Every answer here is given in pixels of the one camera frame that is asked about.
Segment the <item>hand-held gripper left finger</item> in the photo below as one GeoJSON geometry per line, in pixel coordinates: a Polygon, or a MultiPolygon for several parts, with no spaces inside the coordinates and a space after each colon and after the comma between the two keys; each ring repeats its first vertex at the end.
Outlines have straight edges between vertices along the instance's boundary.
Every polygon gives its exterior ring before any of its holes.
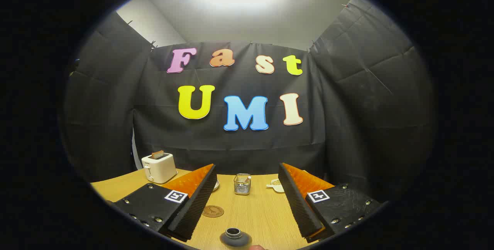
{"type": "Polygon", "coordinates": [[[186,242],[216,182],[216,166],[209,164],[164,185],[146,183],[110,205],[146,228],[186,242]]]}

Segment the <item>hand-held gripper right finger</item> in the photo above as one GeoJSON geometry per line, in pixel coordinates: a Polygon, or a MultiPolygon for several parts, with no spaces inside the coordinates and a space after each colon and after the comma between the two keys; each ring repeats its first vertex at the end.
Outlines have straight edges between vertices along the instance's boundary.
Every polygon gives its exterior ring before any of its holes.
{"type": "Polygon", "coordinates": [[[333,185],[286,163],[279,164],[278,178],[299,232],[308,243],[345,232],[382,206],[347,183],[333,185]]]}

